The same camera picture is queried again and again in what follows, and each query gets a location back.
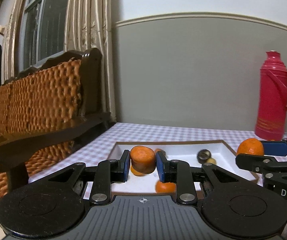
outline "wooden armrest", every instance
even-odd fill
[[[0,172],[8,172],[28,161],[36,151],[73,140],[109,119],[110,113],[89,114],[62,123],[58,127],[0,136]]]

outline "white crosshair mark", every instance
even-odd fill
[[[149,200],[143,197],[143,198],[139,199],[138,201],[140,201],[141,203],[146,203]]]

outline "white tray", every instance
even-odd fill
[[[186,161],[191,167],[201,167],[201,164],[197,161],[197,153],[202,149],[207,149],[217,161],[218,166],[250,181],[257,182],[259,178],[257,174],[241,170],[237,167],[235,163],[236,153],[223,140],[193,142],[117,142],[108,159],[118,160],[124,150],[131,150],[132,147],[137,145],[143,145],[152,150],[160,148],[166,152],[168,160],[177,159]],[[112,184],[112,194],[156,194],[155,184],[158,180],[157,169],[153,173],[141,177],[135,176],[129,171],[127,182]],[[201,190],[198,182],[195,182],[195,187],[197,191]]]

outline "wall molding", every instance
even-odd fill
[[[114,28],[119,28],[122,26],[132,25],[142,22],[166,20],[166,19],[178,19],[178,18],[223,18],[223,19],[232,19],[239,21],[254,22],[258,24],[268,25],[275,28],[279,28],[287,31],[287,25],[277,23],[274,21],[265,20],[262,18],[240,15],[240,14],[231,14],[231,13],[219,13],[219,12],[182,12],[182,13],[168,13],[168,14],[159,14],[152,16],[145,16],[135,19],[129,19],[125,21],[116,22]]]

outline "table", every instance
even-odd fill
[[[117,123],[108,131],[96,138],[82,149],[78,150],[65,160],[44,170],[29,179],[29,182],[40,179],[55,171],[58,171],[75,162],[84,162],[87,166],[96,166],[100,161],[107,159],[114,144],[127,141],[199,141],[222,139],[235,151],[239,144],[247,138],[258,138],[252,131],[234,130],[210,130],[197,128],[166,127],[154,125],[142,125],[132,123]],[[275,157],[278,161],[287,161],[287,157]],[[90,189],[87,188],[85,197],[89,198]],[[287,225],[283,232],[287,239]]]

